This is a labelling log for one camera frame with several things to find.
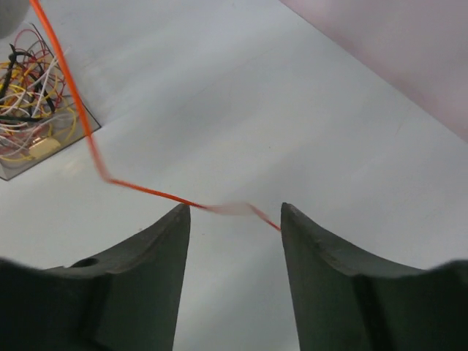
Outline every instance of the tangled wires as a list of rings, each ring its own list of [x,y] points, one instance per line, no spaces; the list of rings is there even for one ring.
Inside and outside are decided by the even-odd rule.
[[[4,167],[20,167],[70,143],[78,122],[63,72],[37,28],[30,26],[10,44],[8,61],[0,63],[0,162]],[[32,45],[19,48],[26,36]],[[38,147],[44,140],[47,143]]]

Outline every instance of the red wire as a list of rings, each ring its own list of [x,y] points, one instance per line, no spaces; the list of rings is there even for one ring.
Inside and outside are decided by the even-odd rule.
[[[37,40],[39,40],[39,43],[41,44],[42,49],[45,50],[44,43],[42,42],[40,36],[38,35],[38,33],[33,31],[32,29],[23,29],[22,31],[20,31],[18,33],[18,35],[16,36],[16,38],[15,38],[14,46],[17,46],[16,44],[18,43],[18,40],[20,39],[21,35],[23,35],[27,31],[31,32],[32,34],[34,34],[36,36]]]
[[[160,192],[158,190],[153,190],[149,188],[145,188],[144,186],[139,186],[136,184],[132,184],[128,181],[121,181],[118,179],[113,178],[109,172],[107,171],[107,168],[105,166],[105,163],[102,161],[101,153],[99,152],[99,149],[97,148],[97,145],[94,141],[93,135],[92,135],[92,129],[91,126],[88,122],[88,118],[86,115],[85,108],[83,106],[83,103],[81,102],[80,95],[78,93],[78,89],[75,85],[75,81],[73,80],[72,73],[69,70],[69,67],[67,65],[67,61],[65,60],[65,55],[64,52],[61,48],[59,39],[57,38],[53,27],[51,26],[47,15],[44,13],[44,9],[42,8],[41,4],[39,3],[39,0],[29,0],[32,7],[34,8],[34,11],[36,12],[37,17],[41,21],[42,26],[44,27],[45,32],[47,33],[47,36],[49,37],[52,47],[56,52],[58,63],[60,64],[61,70],[64,73],[65,81],[67,82],[67,85],[69,87],[70,93],[73,96],[73,99],[76,104],[76,108],[78,110],[78,115],[80,116],[80,121],[81,124],[83,125],[83,129],[85,132],[86,140],[88,141],[88,146],[89,150],[91,152],[92,158],[94,160],[94,165],[96,166],[96,169],[101,176],[102,180],[123,186],[126,188],[130,188],[133,190],[137,190],[139,192],[145,192],[147,194],[151,195],[156,195],[159,197],[164,197],[169,200],[174,200],[179,203],[183,203],[186,205],[190,205],[195,208],[200,208],[205,211],[210,211],[214,212],[217,214],[231,214],[231,215],[239,215],[239,214],[248,214],[247,212],[251,214],[257,215],[259,218],[261,218],[265,223],[269,224],[273,228],[275,228],[278,231],[281,231],[281,228],[273,223],[267,216],[264,214],[262,211],[260,211],[258,208],[254,207],[253,205],[250,205],[248,203],[242,203],[242,204],[237,204],[237,205],[218,205],[218,206],[208,206],[208,205],[201,205],[199,203],[195,203],[193,201],[189,201],[186,199],[183,199],[182,197],[178,197],[172,194],[168,194],[166,192]]]

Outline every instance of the white table surface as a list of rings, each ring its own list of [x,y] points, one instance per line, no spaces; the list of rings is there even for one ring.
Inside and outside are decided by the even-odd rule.
[[[468,257],[468,145],[279,2],[43,3],[114,176],[277,222],[289,202],[420,268]],[[0,255],[70,265],[174,205],[101,182],[81,141],[0,183]],[[174,350],[298,350],[278,233],[192,211]]]

